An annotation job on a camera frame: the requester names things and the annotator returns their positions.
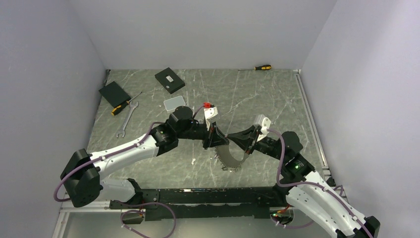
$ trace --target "marble table surface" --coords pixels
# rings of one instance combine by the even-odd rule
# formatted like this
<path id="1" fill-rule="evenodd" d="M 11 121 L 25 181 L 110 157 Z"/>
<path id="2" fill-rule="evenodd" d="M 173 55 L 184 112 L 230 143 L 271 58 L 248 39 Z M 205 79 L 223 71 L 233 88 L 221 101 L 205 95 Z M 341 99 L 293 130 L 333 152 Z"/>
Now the marble table surface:
<path id="1" fill-rule="evenodd" d="M 142 91 L 124 138 L 115 133 L 128 108 L 111 115 L 111 105 L 101 99 L 88 145 L 88 152 L 101 151 L 131 141 L 144 134 L 153 121 L 165 121 L 169 113 L 163 101 L 183 96 L 187 106 L 198 108 L 203 102 L 217 106 L 217 125 L 224 133 L 249 128 L 255 116 L 264 114 L 271 128 L 294 131 L 304 146 L 301 154 L 322 173 L 321 162 L 305 113 L 302 95 L 292 70 L 238 71 L 237 69 L 174 70 L 186 86 L 170 95 L 155 79 L 160 70 L 111 70 L 107 83 L 117 82 L 129 95 Z M 201 111 L 197 117 L 204 118 Z M 238 148 L 231 146 L 232 154 Z M 278 160 L 254 152 L 236 171 L 222 170 L 214 150 L 204 150 L 201 141 L 179 140 L 179 145 L 161 156 L 143 160 L 110 175 L 114 179 L 132 178 L 141 188 L 272 186 Z"/>

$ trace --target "table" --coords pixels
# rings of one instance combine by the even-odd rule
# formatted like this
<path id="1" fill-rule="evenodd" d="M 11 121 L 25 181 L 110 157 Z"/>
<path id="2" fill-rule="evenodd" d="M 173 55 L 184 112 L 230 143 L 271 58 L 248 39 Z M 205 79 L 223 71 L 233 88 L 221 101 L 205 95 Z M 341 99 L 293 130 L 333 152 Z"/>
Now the table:
<path id="1" fill-rule="evenodd" d="M 293 70 L 238 71 L 237 69 L 180 69 L 175 73 L 186 86 L 170 95 L 155 79 L 160 70 L 112 70 L 107 83 L 117 82 L 129 95 L 142 95 L 124 138 L 115 133 L 122 125 L 128 108 L 111 115 L 111 105 L 104 99 L 98 108 L 88 152 L 102 151 L 131 141 L 146 132 L 153 121 L 165 121 L 169 113 L 163 101 L 183 96 L 187 106 L 198 108 L 203 102 L 217 106 L 217 125 L 224 133 L 249 128 L 255 116 L 264 114 L 271 128 L 294 131 L 304 146 L 302 155 L 322 174 L 322 164 L 302 93 Z M 197 119 L 203 119 L 200 112 Z M 231 146 L 233 155 L 239 149 Z M 135 179 L 141 188 L 242 187 L 272 186 L 278 160 L 258 151 L 236 171 L 222 170 L 214 159 L 214 150 L 204 150 L 201 141 L 180 140 L 174 150 L 139 161 L 110 175 L 114 179 Z"/>

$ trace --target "red connector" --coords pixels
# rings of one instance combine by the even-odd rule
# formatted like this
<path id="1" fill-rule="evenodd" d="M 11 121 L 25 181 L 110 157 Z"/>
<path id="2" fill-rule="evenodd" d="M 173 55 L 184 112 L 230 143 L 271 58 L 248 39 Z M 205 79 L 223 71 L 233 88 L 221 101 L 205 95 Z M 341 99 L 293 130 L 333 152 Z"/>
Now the red connector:
<path id="1" fill-rule="evenodd" d="M 214 108 L 214 105 L 211 103 L 203 103 L 204 108 Z"/>

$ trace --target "screwdriver handle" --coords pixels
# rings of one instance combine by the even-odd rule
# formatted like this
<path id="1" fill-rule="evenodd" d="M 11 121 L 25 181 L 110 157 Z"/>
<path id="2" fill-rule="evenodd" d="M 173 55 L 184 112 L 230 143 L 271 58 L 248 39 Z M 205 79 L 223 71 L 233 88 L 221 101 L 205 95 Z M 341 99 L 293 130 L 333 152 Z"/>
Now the screwdriver handle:
<path id="1" fill-rule="evenodd" d="M 271 69 L 271 65 L 269 64 L 254 67 L 254 70 L 270 70 L 270 69 Z"/>
<path id="2" fill-rule="evenodd" d="M 114 108 L 111 112 L 113 116 L 118 115 L 126 106 L 128 105 L 128 101 L 122 103 L 121 105 Z"/>

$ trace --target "robotic arm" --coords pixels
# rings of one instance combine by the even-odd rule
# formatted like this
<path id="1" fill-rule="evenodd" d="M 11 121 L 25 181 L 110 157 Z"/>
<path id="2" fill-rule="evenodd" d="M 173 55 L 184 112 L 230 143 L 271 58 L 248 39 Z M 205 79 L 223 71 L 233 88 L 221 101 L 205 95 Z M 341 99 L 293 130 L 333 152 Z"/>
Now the robotic arm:
<path id="1" fill-rule="evenodd" d="M 130 142 L 91 154 L 84 149 L 76 151 L 60 176 L 60 186 L 65 186 L 74 207 L 82 207 L 95 200 L 111 199 L 126 204 L 141 204 L 143 193 L 133 179 L 107 177 L 134 162 L 174 149 L 178 146 L 178 139 L 201 140 L 204 149 L 226 146 L 231 140 L 248 155 L 257 150 L 279 159 L 281 166 L 277 175 L 278 183 L 273 187 L 274 193 L 305 212 L 331 237 L 377 237 L 379 221 L 375 217 L 366 218 L 336 195 L 299 153 L 303 147 L 296 133 L 285 132 L 278 134 L 280 139 L 272 139 L 267 136 L 272 131 L 269 129 L 270 120 L 259 115 L 249 129 L 225 136 L 214 121 L 217 108 L 209 103 L 203 107 L 205 123 L 194 119 L 197 112 L 193 114 L 189 107 L 181 106 L 170 114 L 166 122 L 154 122 L 146 134 Z M 56 196 L 59 187 L 54 198 L 64 201 Z"/>

